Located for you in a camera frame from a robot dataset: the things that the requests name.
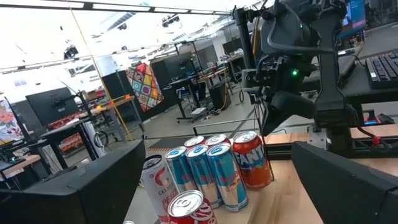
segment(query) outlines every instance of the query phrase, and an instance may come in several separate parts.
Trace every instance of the poster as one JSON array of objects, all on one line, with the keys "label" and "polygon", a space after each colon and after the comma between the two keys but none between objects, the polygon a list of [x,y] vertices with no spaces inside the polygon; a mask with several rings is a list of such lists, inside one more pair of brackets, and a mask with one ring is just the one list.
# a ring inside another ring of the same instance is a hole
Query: poster
[{"label": "poster", "polygon": [[142,63],[136,68],[129,68],[126,74],[143,111],[155,107],[164,99],[154,71],[149,65]]},{"label": "poster", "polygon": [[24,138],[14,113],[5,98],[0,98],[0,145]]}]

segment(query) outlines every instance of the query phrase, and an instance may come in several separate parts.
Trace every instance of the keyboard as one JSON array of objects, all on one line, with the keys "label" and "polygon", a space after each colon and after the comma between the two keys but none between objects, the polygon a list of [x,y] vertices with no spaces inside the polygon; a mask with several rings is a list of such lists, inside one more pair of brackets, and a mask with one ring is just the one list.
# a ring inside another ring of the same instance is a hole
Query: keyboard
[{"label": "keyboard", "polygon": [[398,51],[366,59],[373,89],[398,87]]}]

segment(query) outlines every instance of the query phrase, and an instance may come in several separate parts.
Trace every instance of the yellow cable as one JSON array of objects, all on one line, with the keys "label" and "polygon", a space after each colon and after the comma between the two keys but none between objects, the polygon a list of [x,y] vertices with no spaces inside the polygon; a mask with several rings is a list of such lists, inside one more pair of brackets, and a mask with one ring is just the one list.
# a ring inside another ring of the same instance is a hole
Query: yellow cable
[{"label": "yellow cable", "polygon": [[[91,53],[91,50],[90,50],[90,48],[88,47],[87,41],[86,41],[86,39],[85,39],[85,36],[83,35],[83,32],[82,32],[81,29],[80,29],[79,23],[77,22],[77,19],[76,19],[76,17],[75,17],[75,13],[73,13],[73,10],[72,10],[72,8],[71,8],[70,6],[69,6],[69,10],[70,10],[70,12],[72,13],[73,19],[74,19],[75,22],[76,22],[76,25],[77,25],[77,28],[78,28],[78,30],[79,30],[79,33],[80,33],[81,37],[83,38],[83,41],[84,41],[84,43],[85,43],[85,45],[86,45],[86,47],[87,47],[87,49],[88,49],[88,53],[90,54],[90,57],[91,57],[91,59],[92,59],[92,61],[93,61],[93,63],[94,63],[94,67],[95,67],[95,69],[96,69],[97,72],[98,72],[98,76],[99,76],[99,79],[101,80],[102,85],[104,86],[106,96],[108,96],[108,98],[109,98],[110,100],[112,100],[111,95],[109,94],[109,91],[108,91],[108,89],[107,89],[107,87],[106,87],[106,85],[105,85],[105,82],[104,82],[104,80],[102,79],[102,77],[101,77],[101,75],[100,75],[100,70],[99,70],[99,68],[98,68],[98,66],[97,66],[96,61],[94,60],[94,56],[93,56],[93,54]],[[123,121],[123,119],[122,119],[122,117],[121,117],[121,115],[120,115],[120,112],[119,112],[118,108],[114,105],[114,103],[112,104],[112,107],[113,107],[113,109],[116,111],[116,114],[118,115],[120,122],[122,122],[124,129],[125,129],[126,132],[128,133],[128,135],[129,135],[129,137],[130,137],[130,140],[132,140],[132,137],[131,137],[131,134],[130,134],[130,132],[129,132],[129,129],[127,128],[125,122]]]}]

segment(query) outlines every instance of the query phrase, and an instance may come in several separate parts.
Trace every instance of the fluorescent light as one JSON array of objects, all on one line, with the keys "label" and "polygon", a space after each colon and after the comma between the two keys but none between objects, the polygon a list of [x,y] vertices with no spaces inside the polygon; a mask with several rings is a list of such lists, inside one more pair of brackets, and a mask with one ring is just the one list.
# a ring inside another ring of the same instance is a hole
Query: fluorescent light
[{"label": "fluorescent light", "polygon": [[155,8],[155,12],[188,12],[188,9]]},{"label": "fluorescent light", "polygon": [[202,11],[202,10],[191,10],[192,13],[200,13],[200,14],[213,14],[213,11]]},{"label": "fluorescent light", "polygon": [[0,69],[0,72],[11,72],[15,70],[18,70],[18,67]]},{"label": "fluorescent light", "polygon": [[17,6],[47,6],[47,7],[72,7],[82,8],[85,4],[82,2],[65,2],[65,1],[39,1],[39,0],[2,0],[1,4],[17,5]]},{"label": "fluorescent light", "polygon": [[106,4],[93,4],[93,9],[109,9],[109,10],[122,10],[122,11],[142,11],[146,12],[150,7],[145,6],[117,6],[117,5],[106,5]]}]

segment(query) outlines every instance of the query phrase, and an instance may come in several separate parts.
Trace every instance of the soda can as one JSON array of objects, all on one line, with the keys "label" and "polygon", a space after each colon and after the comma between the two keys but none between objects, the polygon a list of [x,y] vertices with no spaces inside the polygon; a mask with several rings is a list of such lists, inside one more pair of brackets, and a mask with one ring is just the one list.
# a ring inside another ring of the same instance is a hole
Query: soda can
[{"label": "soda can", "polygon": [[167,208],[178,195],[172,175],[161,155],[145,158],[142,168],[141,182],[144,184],[150,202],[162,223],[169,223]]},{"label": "soda can", "polygon": [[188,140],[185,141],[184,146],[187,147],[187,149],[191,149],[192,147],[195,147],[199,144],[204,144],[205,143],[205,137],[203,136],[195,136],[192,137]]},{"label": "soda can", "polygon": [[268,161],[257,133],[248,131],[235,136],[232,150],[247,187],[259,189],[271,183]]},{"label": "soda can", "polygon": [[209,200],[212,208],[218,208],[223,204],[218,192],[216,180],[206,157],[208,146],[199,145],[187,151],[187,159],[190,164],[193,178],[203,196]]},{"label": "soda can", "polygon": [[225,134],[216,134],[205,141],[205,144],[209,147],[218,145],[222,142],[230,143],[229,139],[226,137]]},{"label": "soda can", "polygon": [[167,210],[170,224],[217,224],[209,201],[198,190],[180,193]]},{"label": "soda can", "polygon": [[172,149],[165,156],[179,192],[197,190],[197,185],[185,155],[186,151],[187,148],[185,146],[180,146]]},{"label": "soda can", "polygon": [[210,166],[216,177],[218,190],[225,207],[238,212],[248,205],[248,196],[239,173],[239,168],[231,152],[231,145],[221,143],[207,151]]}]

